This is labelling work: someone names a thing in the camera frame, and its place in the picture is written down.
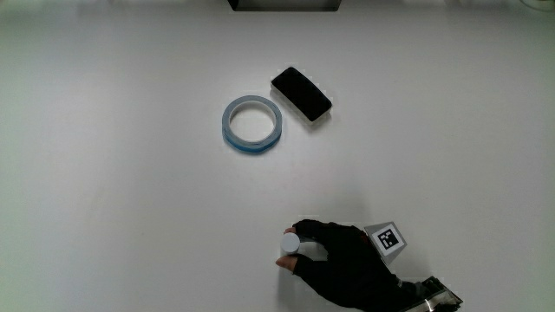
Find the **person's right hand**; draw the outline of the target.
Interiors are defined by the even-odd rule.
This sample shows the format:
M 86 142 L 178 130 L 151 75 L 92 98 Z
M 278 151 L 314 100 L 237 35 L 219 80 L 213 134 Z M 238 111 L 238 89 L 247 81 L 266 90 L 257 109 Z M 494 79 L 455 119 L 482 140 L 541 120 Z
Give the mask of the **person's right hand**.
M 276 261 L 324 299 L 344 308 L 376 312 L 401 311 L 419 301 L 414 288 L 402 286 L 366 233 L 355 226 L 303 219 L 284 232 L 312 239 L 327 251 L 325 261 L 302 254 Z

